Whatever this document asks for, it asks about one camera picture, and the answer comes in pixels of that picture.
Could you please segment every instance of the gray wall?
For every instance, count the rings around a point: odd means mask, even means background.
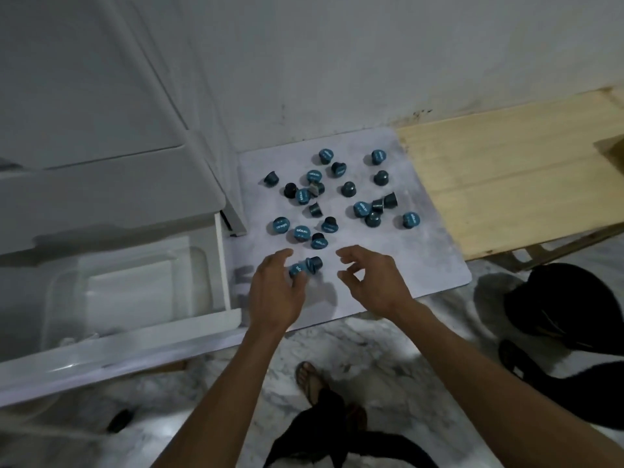
[[[624,83],[624,0],[181,1],[239,151]]]

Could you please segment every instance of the hand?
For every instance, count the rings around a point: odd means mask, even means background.
[[[366,310],[393,320],[413,304],[414,300],[392,256],[367,250],[360,245],[341,248],[336,254],[341,262],[353,263],[346,271],[339,271],[338,277]],[[360,281],[354,274],[362,269],[364,279]]]
[[[249,291],[250,327],[284,333],[301,313],[306,299],[305,272],[286,281],[284,263],[292,255],[287,248],[267,256],[256,269]]]

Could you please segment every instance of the open drawer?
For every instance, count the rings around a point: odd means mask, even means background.
[[[217,213],[151,243],[0,267],[0,391],[238,327],[224,232]]]

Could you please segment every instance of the wooden surface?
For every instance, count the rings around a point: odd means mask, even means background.
[[[624,221],[622,92],[397,129],[466,260]]]

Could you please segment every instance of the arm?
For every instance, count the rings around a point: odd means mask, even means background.
[[[419,348],[507,468],[624,466],[624,450],[586,422],[483,356],[414,301],[394,259],[360,246],[338,277],[367,310],[390,319]],[[360,281],[354,273],[365,269]]]
[[[236,466],[269,362],[305,300],[305,273],[295,276],[292,287],[286,282],[284,262],[292,253],[278,251],[256,270],[242,344],[153,468]]]

